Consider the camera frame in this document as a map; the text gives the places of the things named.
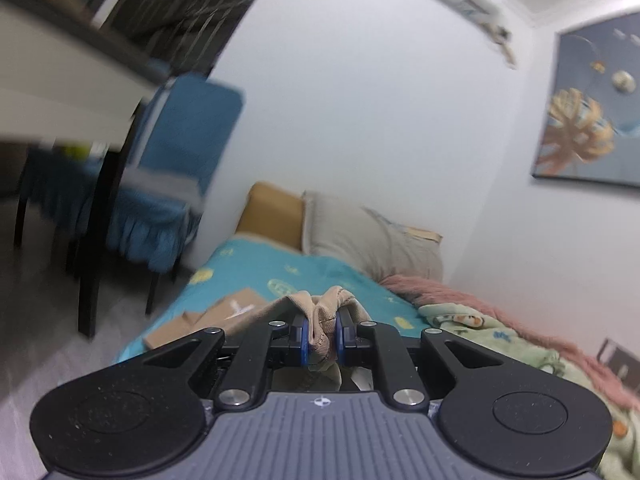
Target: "framed painting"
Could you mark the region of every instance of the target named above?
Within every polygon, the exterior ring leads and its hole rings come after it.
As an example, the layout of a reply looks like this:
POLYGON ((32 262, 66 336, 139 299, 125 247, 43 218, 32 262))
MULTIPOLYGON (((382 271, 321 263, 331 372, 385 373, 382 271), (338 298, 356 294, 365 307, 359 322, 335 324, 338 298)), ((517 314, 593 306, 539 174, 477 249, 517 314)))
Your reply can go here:
POLYGON ((559 36, 533 176, 640 187, 640 12, 559 36))

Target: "cardboard box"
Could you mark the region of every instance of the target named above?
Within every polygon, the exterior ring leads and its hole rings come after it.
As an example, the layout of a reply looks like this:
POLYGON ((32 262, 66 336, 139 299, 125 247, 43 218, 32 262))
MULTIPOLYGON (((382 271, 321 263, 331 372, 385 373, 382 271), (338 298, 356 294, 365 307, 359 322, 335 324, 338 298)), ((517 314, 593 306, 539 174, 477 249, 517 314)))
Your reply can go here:
POLYGON ((217 326, 227 335, 237 334, 266 316, 268 312, 264 311, 264 307, 267 305, 267 300, 255 291, 244 288, 210 306, 193 327, 201 330, 207 326, 217 326))
POLYGON ((180 339, 193 331, 193 323, 189 321, 189 317, 183 312, 180 316, 163 323, 153 332, 147 334, 142 341, 145 346, 151 350, 159 346, 166 345, 171 341, 180 339))
POLYGON ((227 335, 233 335, 272 314, 265 308, 268 304, 254 290, 244 288, 225 296, 204 312, 183 312, 145 336, 143 341, 154 349, 208 326, 220 327, 227 335))

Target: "blue chair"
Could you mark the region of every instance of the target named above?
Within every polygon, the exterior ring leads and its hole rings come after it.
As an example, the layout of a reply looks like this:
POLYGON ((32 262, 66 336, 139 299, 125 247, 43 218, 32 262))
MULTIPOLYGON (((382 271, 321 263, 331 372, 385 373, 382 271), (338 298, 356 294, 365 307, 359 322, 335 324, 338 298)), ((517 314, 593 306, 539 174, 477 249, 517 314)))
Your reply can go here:
MULTIPOLYGON (((177 271, 196 235, 204 197, 240 115, 238 91, 186 74, 160 88, 135 133, 108 229, 106 247, 152 271, 146 313, 159 275, 177 271)), ((86 232, 100 160, 73 160, 56 150, 31 148, 20 183, 15 245, 27 202, 69 232, 67 262, 86 232)))

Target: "bed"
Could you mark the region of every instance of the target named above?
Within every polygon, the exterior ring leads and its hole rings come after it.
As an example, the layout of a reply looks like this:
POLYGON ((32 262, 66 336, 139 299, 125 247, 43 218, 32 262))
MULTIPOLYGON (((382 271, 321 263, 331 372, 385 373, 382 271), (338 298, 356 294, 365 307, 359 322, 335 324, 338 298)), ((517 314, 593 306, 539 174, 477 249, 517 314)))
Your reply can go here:
POLYGON ((297 290, 322 294, 333 285, 352 292, 373 320, 395 326, 403 336, 419 336, 429 325, 410 303, 330 256, 305 255, 302 247, 304 203, 300 197, 259 182, 248 195, 236 234, 196 270, 180 296, 118 361, 145 351, 143 337, 184 311, 203 312, 217 300, 250 287, 266 300, 297 290))

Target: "gray pillow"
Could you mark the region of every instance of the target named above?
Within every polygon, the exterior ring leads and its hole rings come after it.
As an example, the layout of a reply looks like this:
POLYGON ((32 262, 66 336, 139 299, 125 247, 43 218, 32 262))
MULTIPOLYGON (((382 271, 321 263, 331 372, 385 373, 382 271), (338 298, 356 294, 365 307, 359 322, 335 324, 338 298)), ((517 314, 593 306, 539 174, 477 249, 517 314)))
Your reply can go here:
POLYGON ((305 254, 332 256, 377 282, 392 274, 442 280, 440 235, 425 238, 426 232, 319 192, 305 191, 303 199, 305 254))

